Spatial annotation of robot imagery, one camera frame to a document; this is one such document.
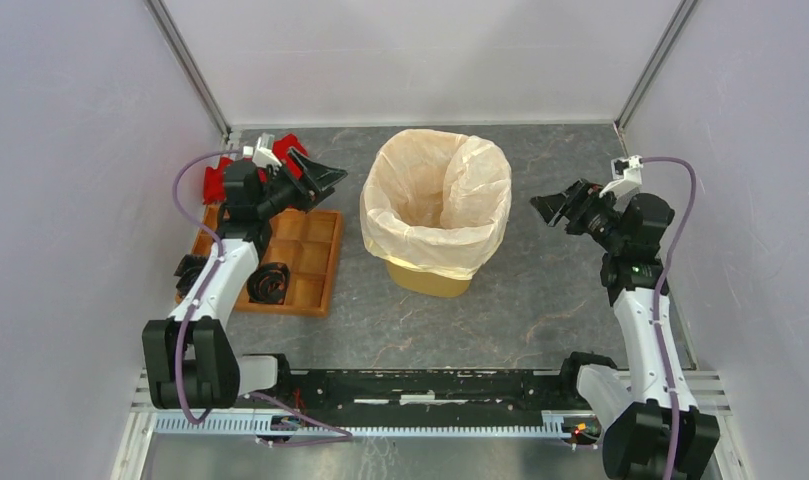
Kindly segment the translucent white trash bag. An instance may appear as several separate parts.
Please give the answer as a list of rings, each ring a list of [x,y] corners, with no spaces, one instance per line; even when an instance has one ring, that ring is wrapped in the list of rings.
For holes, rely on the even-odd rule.
[[[378,150],[360,195],[363,243],[401,268],[469,281],[501,245],[512,169],[493,141],[405,129]]]

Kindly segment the yellow plastic trash bin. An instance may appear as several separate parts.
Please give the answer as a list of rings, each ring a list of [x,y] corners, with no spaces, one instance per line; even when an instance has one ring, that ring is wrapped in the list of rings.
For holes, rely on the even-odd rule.
[[[385,262],[392,281],[401,288],[439,298],[455,298],[465,293],[471,280],[458,280],[430,272],[418,272]]]

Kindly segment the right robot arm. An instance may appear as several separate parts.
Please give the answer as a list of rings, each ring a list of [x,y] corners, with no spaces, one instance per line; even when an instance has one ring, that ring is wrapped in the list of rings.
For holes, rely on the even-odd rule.
[[[668,270],[660,241],[675,217],[662,198],[638,193],[624,210],[604,186],[578,180],[530,203],[549,226],[588,235],[604,250],[601,284],[625,342],[629,385],[592,354],[573,353],[557,382],[571,408],[589,404],[610,479],[699,479],[720,439],[717,419],[700,411],[683,374],[672,334]]]

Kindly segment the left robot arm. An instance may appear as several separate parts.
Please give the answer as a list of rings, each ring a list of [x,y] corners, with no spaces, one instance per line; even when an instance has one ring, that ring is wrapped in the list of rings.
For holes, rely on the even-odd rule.
[[[201,272],[178,306],[142,331],[153,406],[179,410],[193,424],[233,407],[240,395],[242,367],[225,327],[269,246],[272,219],[289,208],[313,210],[347,176],[294,148],[286,160],[261,147],[237,156],[223,171],[226,198],[216,228],[200,227],[213,241]]]

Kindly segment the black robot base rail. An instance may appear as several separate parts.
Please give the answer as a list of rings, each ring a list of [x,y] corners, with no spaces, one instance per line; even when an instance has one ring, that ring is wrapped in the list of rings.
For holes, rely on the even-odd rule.
[[[293,370],[267,393],[343,428],[537,426],[589,408],[557,370]]]

